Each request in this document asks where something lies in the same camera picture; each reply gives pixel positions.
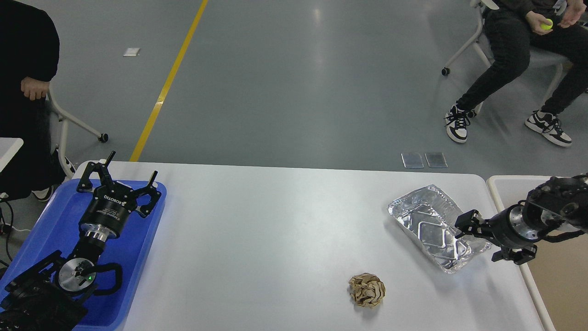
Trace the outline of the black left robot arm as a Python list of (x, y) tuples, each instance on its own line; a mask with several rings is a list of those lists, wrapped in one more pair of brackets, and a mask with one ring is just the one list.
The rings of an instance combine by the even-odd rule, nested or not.
[(3, 331), (113, 331), (126, 318), (163, 212), (157, 171), (114, 180), (112, 156), (61, 186), (1, 280)]

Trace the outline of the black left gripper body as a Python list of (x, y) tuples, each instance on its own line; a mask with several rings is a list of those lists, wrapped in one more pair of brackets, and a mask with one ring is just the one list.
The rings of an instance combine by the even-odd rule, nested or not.
[(122, 182), (93, 187), (90, 180), (79, 181), (81, 193), (93, 193), (90, 205), (79, 221), (79, 236), (90, 238), (119, 238), (131, 212), (138, 203), (136, 191)]

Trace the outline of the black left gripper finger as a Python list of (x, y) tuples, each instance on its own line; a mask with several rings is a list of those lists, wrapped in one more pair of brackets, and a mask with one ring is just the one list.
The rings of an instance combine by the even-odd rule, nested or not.
[(106, 186), (108, 189), (113, 189), (115, 187), (115, 183), (112, 180), (111, 174), (109, 173), (108, 166), (115, 157), (115, 154), (116, 151), (113, 150), (104, 162), (88, 162), (86, 168), (82, 172), (82, 176), (79, 179), (77, 191), (94, 192), (94, 186), (90, 180), (90, 175), (92, 173), (96, 173), (99, 176), (101, 186)]
[(147, 218), (157, 205), (161, 192), (155, 186), (158, 171), (153, 171), (149, 182), (144, 187), (135, 190), (135, 211), (141, 218)]

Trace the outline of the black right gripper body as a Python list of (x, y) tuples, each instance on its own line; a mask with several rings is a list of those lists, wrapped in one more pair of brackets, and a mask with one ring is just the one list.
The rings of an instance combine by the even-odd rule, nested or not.
[(538, 242), (538, 231), (523, 218), (523, 207), (510, 206), (488, 220), (491, 230), (489, 242), (508, 249), (523, 249)]

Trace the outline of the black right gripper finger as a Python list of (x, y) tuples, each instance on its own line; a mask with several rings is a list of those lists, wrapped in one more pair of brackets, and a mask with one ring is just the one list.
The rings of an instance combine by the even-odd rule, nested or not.
[(502, 247), (500, 251), (497, 251), (492, 255), (492, 262), (504, 260), (512, 261), (516, 265), (523, 265), (532, 261), (536, 257), (536, 253), (537, 246), (526, 246), (519, 250)]
[(455, 239), (460, 239), (465, 235), (472, 235), (476, 238), (492, 239), (493, 233), (487, 220), (481, 217), (477, 210), (470, 210), (457, 217), (454, 224), (457, 229)]

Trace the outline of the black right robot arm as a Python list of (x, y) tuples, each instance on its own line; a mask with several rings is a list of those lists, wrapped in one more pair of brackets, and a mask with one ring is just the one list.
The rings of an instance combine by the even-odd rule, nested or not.
[(483, 219), (477, 210), (457, 217), (456, 239), (472, 235), (500, 248), (492, 261), (523, 265), (536, 257), (537, 242), (559, 243), (586, 234), (587, 174), (551, 177), (524, 200)]

